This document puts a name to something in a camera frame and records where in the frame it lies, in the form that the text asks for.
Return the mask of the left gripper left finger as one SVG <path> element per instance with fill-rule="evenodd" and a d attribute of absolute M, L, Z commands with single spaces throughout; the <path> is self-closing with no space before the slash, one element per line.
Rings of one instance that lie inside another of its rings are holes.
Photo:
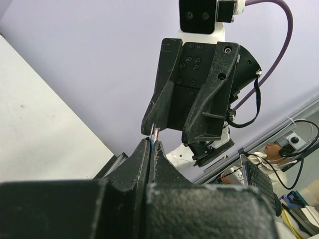
<path fill-rule="evenodd" d="M 1 183 L 1 238 L 138 238 L 150 155 L 145 138 L 105 178 Z"/>

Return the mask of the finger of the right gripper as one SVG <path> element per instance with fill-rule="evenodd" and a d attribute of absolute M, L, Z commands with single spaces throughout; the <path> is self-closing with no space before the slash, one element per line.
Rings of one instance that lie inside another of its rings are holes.
<path fill-rule="evenodd" d="M 236 71 L 240 45 L 232 42 L 204 44 L 213 47 L 209 56 L 201 57 L 200 79 L 204 80 L 182 130 L 182 143 L 190 145 L 198 142 L 220 140 L 226 121 L 226 112 Z"/>
<path fill-rule="evenodd" d="M 141 133 L 149 135 L 152 124 L 161 130 L 167 128 L 169 108 L 177 78 L 182 40 L 165 38 L 161 42 L 155 88 L 141 124 Z"/>

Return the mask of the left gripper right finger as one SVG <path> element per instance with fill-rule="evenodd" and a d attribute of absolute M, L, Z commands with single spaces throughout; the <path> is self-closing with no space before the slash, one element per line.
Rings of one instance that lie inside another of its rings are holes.
<path fill-rule="evenodd" d="M 146 189 L 148 239 L 277 239 L 274 213 L 254 187 L 195 185 L 152 147 Z"/>

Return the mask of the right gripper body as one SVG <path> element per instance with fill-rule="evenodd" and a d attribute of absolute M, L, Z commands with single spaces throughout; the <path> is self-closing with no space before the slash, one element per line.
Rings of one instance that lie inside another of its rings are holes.
<path fill-rule="evenodd" d="M 198 69 L 208 64 L 202 64 L 201 57 L 209 56 L 213 52 L 213 47 L 208 46 L 208 52 L 205 53 L 204 44 L 187 42 L 183 46 L 169 108 L 167 122 L 169 129 L 183 130 L 188 113 L 204 82 L 200 79 L 201 73 Z"/>

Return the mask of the silver key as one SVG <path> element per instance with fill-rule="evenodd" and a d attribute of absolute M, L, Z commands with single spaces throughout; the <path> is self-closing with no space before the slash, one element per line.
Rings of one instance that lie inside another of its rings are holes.
<path fill-rule="evenodd" d="M 152 124 L 152 127 L 151 127 L 151 135 L 154 135 L 155 138 L 154 138 L 154 143 L 158 140 L 158 135 L 159 135 L 159 131 L 160 131 L 160 128 L 156 126 L 155 123 Z"/>

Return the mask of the blue key tag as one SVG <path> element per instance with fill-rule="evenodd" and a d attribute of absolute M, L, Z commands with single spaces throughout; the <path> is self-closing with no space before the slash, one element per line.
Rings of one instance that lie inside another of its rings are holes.
<path fill-rule="evenodd" d="M 151 136 L 150 136 L 150 149 L 151 149 L 151 151 L 152 151 L 153 146 L 154 146 L 154 138 L 155 138 L 154 135 L 151 135 Z"/>

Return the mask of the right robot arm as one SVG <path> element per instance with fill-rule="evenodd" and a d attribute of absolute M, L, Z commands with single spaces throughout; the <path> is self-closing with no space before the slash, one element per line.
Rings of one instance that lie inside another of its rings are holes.
<path fill-rule="evenodd" d="M 163 39 L 142 134 L 150 134 L 153 125 L 181 131 L 195 165 L 208 164 L 234 145 L 232 140 L 216 143 L 228 125 L 241 127 L 233 121 L 231 104 L 244 87 L 258 81 L 260 70 L 252 54 L 237 43 Z"/>

